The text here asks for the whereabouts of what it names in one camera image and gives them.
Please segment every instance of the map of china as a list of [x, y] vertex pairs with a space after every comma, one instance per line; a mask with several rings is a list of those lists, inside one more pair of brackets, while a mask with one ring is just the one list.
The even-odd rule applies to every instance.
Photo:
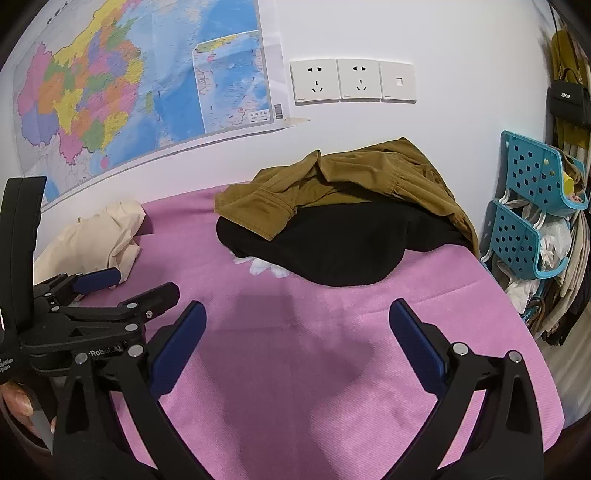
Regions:
[[133, 20], [119, 22], [140, 2], [107, 0], [71, 45], [56, 54], [38, 46], [17, 98], [22, 136], [31, 145], [49, 145], [58, 135], [60, 154], [75, 165], [83, 148], [104, 151], [125, 126], [144, 62], [126, 38]]

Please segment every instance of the blue plastic basket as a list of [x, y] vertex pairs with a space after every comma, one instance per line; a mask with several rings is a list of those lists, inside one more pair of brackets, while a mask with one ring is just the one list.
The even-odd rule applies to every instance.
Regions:
[[532, 224], [510, 208], [495, 200], [495, 226], [491, 235], [491, 250], [513, 271], [517, 278], [552, 278], [559, 275], [568, 262], [563, 258], [555, 270], [540, 271], [541, 235]]
[[[506, 188], [517, 192], [542, 211], [559, 217], [589, 206], [587, 196], [584, 203], [575, 203], [564, 195], [559, 150], [512, 132], [504, 132], [504, 135], [509, 148]], [[584, 174], [584, 165], [579, 160], [574, 160], [574, 163]]]

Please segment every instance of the wall plate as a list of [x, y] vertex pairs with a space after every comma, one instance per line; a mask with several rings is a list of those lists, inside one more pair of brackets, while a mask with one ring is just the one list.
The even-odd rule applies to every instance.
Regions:
[[338, 59], [341, 98], [382, 98], [379, 62], [376, 60]]
[[291, 78], [298, 103], [340, 100], [335, 59], [292, 61]]
[[379, 72], [384, 100], [416, 103], [417, 79], [413, 64], [381, 61], [379, 62]]

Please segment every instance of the blue gripper pad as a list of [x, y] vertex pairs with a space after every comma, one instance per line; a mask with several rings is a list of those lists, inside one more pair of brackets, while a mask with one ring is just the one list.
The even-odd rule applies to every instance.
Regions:
[[205, 307], [193, 300], [174, 325], [162, 327], [148, 343], [158, 351], [151, 361], [150, 391], [156, 399], [169, 394], [207, 326]]
[[421, 321], [404, 300], [390, 307], [390, 328], [426, 392], [440, 398], [447, 390], [446, 363], [429, 341]]
[[103, 288], [118, 285], [121, 281], [121, 272], [113, 267], [98, 272], [81, 275], [74, 282], [72, 289], [79, 295], [87, 295]]

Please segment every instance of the fingernail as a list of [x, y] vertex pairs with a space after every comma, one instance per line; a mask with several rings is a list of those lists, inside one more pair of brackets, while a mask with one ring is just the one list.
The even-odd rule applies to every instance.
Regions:
[[26, 395], [19, 395], [17, 397], [17, 404], [23, 415], [26, 415], [28, 417], [33, 415], [33, 405], [31, 405], [31, 400], [29, 400], [29, 398]]

